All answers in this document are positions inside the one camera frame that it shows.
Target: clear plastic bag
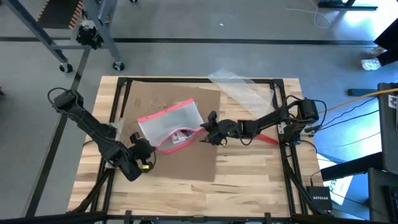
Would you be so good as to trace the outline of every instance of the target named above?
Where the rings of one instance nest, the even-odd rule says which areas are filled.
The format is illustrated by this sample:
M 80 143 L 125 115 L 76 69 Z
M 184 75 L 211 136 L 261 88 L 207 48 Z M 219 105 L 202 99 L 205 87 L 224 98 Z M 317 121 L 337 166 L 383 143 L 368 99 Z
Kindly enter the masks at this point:
M 208 78 L 256 118 L 273 112 L 274 91 L 270 88 L 263 88 L 225 69 L 210 74 Z
M 149 143 L 157 150 L 171 153 L 187 146 L 202 130 L 203 120 L 193 99 L 156 114 L 137 119 Z

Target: brown cardboard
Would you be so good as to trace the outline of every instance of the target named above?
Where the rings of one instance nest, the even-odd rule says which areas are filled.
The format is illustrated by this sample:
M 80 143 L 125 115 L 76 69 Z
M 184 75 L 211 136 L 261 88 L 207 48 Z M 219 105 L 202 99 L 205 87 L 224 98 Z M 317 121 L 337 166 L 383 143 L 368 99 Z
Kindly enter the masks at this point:
M 136 131 L 144 137 L 137 118 L 154 114 L 190 98 L 195 100 L 204 122 L 207 122 L 207 116 L 212 110 L 218 113 L 220 109 L 219 91 L 169 83 L 133 81 L 124 111 L 120 141 L 131 146 L 129 137 Z M 171 154 L 157 152 L 155 168 L 148 174 L 176 179 L 214 181 L 217 148 L 211 144 L 199 142 L 205 136 L 206 132 L 200 133 L 189 146 L 177 152 Z

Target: wooden table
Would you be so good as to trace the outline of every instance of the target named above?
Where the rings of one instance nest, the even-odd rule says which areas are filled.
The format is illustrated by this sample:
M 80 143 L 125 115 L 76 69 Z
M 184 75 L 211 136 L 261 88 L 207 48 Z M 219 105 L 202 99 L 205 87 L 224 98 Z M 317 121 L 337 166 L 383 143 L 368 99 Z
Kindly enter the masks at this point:
M 101 79 L 93 115 L 103 123 L 109 121 L 118 78 L 105 76 Z M 286 95 L 303 98 L 298 79 L 285 78 L 284 83 Z M 212 83 L 174 84 L 218 89 Z M 268 84 L 259 85 L 269 88 Z M 122 101 L 123 94 L 118 105 L 122 105 Z M 221 92 L 219 119 L 226 118 L 254 119 L 250 113 Z M 264 130 L 262 134 L 277 139 L 275 126 Z M 315 149 L 303 142 L 297 146 L 297 154 L 303 183 L 309 185 L 310 176 L 320 170 Z M 83 148 L 69 210 L 77 207 L 94 186 L 100 158 L 96 144 L 87 144 Z M 323 185 L 320 174 L 314 175 L 313 181 L 315 185 Z M 300 213 L 298 192 L 294 184 L 292 188 L 296 211 Z M 103 197 L 100 197 L 99 208 L 102 208 L 101 198 Z M 264 212 L 270 212 L 272 217 L 289 217 L 279 146 L 261 141 L 253 141 L 250 146 L 243 146 L 239 140 L 229 139 L 226 147 L 220 146 L 217 150 L 214 182 L 168 179 L 148 174 L 129 182 L 117 170 L 109 214 L 123 215 L 126 210 L 131 210 L 133 215 L 263 217 Z

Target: metal cart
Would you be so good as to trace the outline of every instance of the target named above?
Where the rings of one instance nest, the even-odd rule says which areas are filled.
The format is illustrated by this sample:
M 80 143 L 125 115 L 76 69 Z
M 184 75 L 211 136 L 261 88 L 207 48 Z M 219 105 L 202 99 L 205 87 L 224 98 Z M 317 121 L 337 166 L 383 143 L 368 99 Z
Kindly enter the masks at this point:
M 98 33 L 103 38 L 104 44 L 101 48 L 107 48 L 114 58 L 113 68 L 115 70 L 121 71 L 124 69 L 124 64 L 122 63 L 119 50 L 114 43 L 111 34 L 109 32 L 111 28 L 111 23 L 114 15 L 114 10 L 116 8 L 116 3 L 118 0 L 82 0 L 84 3 L 84 9 L 88 12 L 89 20 L 92 20 Z M 5 5 L 7 5 L 11 11 L 34 33 L 34 35 L 44 44 L 44 46 L 54 55 L 56 59 L 60 62 L 60 70 L 62 72 L 68 73 L 73 70 L 72 65 L 68 63 L 68 59 L 62 53 L 62 49 L 86 49 L 89 46 L 80 45 L 72 35 L 70 40 L 53 40 L 46 31 L 39 26 L 38 22 L 33 18 L 31 14 L 26 10 L 26 8 L 19 2 L 19 0 L 4 0 Z

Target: white cable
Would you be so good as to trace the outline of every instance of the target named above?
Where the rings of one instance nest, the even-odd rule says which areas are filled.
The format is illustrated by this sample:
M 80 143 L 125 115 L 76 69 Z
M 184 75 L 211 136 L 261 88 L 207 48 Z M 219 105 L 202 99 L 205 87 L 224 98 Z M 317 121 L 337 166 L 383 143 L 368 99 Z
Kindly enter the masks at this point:
M 314 4 L 312 0 L 309 0 L 309 1 L 315 6 L 315 12 L 314 11 L 306 11 L 306 10 L 302 10 L 302 9 L 285 9 L 285 10 L 314 13 L 314 15 L 313 15 L 313 23 L 316 25 L 316 27 L 320 28 L 320 29 L 329 28 L 330 27 L 330 22 L 329 22 L 328 18 L 326 18 L 326 16 L 324 16 L 322 13 L 318 12 L 318 6 L 316 4 Z M 318 26 L 318 24 L 317 24 L 317 14 L 321 15 L 327 21 L 328 25 L 326 27 Z

